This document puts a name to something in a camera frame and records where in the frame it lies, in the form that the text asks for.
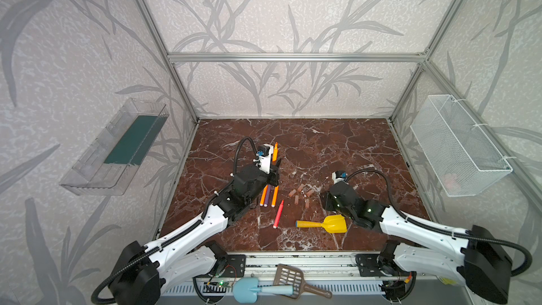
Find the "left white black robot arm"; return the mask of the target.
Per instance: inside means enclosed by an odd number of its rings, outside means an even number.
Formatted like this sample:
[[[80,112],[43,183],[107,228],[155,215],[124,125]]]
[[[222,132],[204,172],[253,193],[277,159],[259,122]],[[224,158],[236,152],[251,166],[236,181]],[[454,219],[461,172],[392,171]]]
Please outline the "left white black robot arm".
[[[213,195],[201,214],[145,245],[124,248],[109,277],[91,295],[93,304],[156,304],[165,291],[209,273],[226,253],[206,240],[231,227],[251,209],[269,184],[279,184],[279,167],[249,165]]]

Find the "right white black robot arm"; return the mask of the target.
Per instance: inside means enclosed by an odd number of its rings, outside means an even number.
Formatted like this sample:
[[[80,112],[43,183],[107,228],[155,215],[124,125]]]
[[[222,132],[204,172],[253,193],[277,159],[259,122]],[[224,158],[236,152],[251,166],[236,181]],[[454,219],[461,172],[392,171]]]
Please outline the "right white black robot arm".
[[[469,288],[494,304],[506,304],[510,281],[529,270],[531,252],[514,242],[495,238],[486,228],[448,227],[403,213],[385,180],[389,203],[364,199],[349,184],[351,176],[334,172],[323,195],[323,207],[368,231],[391,237],[379,255],[386,273],[426,273]]]

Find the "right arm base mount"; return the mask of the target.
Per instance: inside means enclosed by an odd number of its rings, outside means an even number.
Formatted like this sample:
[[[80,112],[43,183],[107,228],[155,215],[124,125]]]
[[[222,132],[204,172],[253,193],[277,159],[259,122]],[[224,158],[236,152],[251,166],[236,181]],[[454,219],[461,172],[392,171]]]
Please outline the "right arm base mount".
[[[393,260],[381,258],[379,254],[357,254],[355,264],[361,277],[406,278],[409,273]]]

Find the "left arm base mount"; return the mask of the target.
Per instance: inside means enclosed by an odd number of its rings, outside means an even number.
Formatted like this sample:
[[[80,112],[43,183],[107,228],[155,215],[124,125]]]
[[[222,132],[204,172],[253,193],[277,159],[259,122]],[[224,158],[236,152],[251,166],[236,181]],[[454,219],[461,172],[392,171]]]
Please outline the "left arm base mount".
[[[242,278],[245,275],[247,256],[244,254],[226,255],[219,258],[206,277]]]

